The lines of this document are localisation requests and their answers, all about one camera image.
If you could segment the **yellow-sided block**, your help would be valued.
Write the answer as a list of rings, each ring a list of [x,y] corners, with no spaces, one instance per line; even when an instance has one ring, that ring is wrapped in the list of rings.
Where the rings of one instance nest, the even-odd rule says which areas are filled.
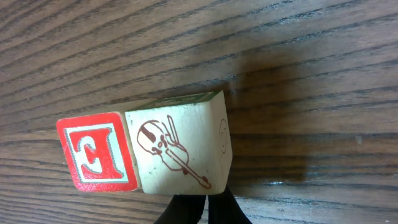
[[[145,193],[225,190],[233,152],[222,91],[156,100],[125,115]]]

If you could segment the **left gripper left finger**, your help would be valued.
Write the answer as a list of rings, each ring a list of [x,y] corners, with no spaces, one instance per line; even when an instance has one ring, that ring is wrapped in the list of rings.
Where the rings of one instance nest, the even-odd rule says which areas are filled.
[[[197,224],[205,201],[206,195],[174,195],[154,224]]]

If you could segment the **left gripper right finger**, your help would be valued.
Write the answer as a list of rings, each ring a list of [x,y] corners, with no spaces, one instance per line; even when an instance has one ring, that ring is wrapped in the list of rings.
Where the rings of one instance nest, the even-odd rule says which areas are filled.
[[[252,224],[238,205],[228,186],[224,192],[209,195],[209,224]]]

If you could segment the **red number three block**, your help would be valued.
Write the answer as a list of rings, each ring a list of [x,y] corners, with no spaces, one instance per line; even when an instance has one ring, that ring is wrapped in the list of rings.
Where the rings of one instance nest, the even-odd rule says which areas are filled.
[[[63,118],[56,128],[79,191],[130,192],[141,187],[122,112]]]

